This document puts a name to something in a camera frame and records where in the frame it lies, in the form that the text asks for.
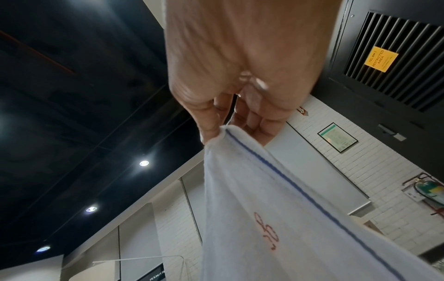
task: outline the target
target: yellow sign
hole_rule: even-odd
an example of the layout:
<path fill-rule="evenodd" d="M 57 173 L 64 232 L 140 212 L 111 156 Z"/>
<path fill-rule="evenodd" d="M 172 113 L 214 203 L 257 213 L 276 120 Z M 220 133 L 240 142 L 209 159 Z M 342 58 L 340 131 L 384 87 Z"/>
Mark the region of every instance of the yellow sign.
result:
<path fill-rule="evenodd" d="M 373 47 L 373 49 L 371 49 L 365 65 L 368 65 L 371 68 L 380 70 L 382 72 L 386 72 L 397 56 L 398 54 L 395 52 L 391 52 L 389 50 L 381 49 L 375 46 Z"/>

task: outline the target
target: black ceiling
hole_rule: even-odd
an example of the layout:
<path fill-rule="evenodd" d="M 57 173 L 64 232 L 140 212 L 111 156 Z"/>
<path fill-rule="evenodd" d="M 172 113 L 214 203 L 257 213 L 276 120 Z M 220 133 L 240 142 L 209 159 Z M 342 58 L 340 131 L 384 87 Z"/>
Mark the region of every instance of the black ceiling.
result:
<path fill-rule="evenodd" d="M 142 0 L 2 1 L 0 269 L 68 254 L 201 149 Z"/>

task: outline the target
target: recessed light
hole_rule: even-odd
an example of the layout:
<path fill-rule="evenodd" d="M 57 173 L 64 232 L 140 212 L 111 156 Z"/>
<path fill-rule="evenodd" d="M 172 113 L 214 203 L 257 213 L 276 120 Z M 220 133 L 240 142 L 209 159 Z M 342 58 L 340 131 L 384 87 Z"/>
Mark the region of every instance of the recessed light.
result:
<path fill-rule="evenodd" d="M 95 211 L 97 211 L 97 207 L 91 206 L 91 207 L 87 208 L 85 211 L 86 212 L 95 212 Z"/>
<path fill-rule="evenodd" d="M 47 250 L 51 249 L 50 246 L 43 246 L 40 249 L 37 250 L 37 253 L 46 252 Z"/>

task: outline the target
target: white brick wall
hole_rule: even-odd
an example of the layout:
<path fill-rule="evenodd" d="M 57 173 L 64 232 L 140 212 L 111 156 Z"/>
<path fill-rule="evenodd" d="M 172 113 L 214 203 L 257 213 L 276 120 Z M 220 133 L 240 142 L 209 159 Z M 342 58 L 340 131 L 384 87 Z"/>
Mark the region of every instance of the white brick wall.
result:
<path fill-rule="evenodd" d="M 430 216 L 432 210 L 401 192 L 401 184 L 422 171 L 418 166 L 315 97 L 309 96 L 303 107 L 308 116 L 297 113 L 289 123 L 370 197 L 376 210 L 365 219 L 417 255 L 444 243 L 444 219 Z M 359 142 L 340 154 L 317 134 L 332 122 Z"/>
<path fill-rule="evenodd" d="M 186 259 L 189 281 L 198 281 L 202 245 L 197 234 L 180 181 L 175 181 L 152 200 L 154 219 L 163 256 L 181 255 Z M 185 269 L 181 273 L 180 257 L 164 258 L 167 280 L 188 281 Z"/>

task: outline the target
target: air vent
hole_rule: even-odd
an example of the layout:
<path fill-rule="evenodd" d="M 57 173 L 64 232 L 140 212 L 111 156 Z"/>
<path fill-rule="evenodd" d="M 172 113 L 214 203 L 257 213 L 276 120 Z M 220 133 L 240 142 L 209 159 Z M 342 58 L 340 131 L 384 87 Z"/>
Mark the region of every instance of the air vent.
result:
<path fill-rule="evenodd" d="M 399 54 L 385 73 L 364 65 L 373 46 Z M 426 112 L 444 99 L 443 28 L 369 12 L 344 74 Z"/>

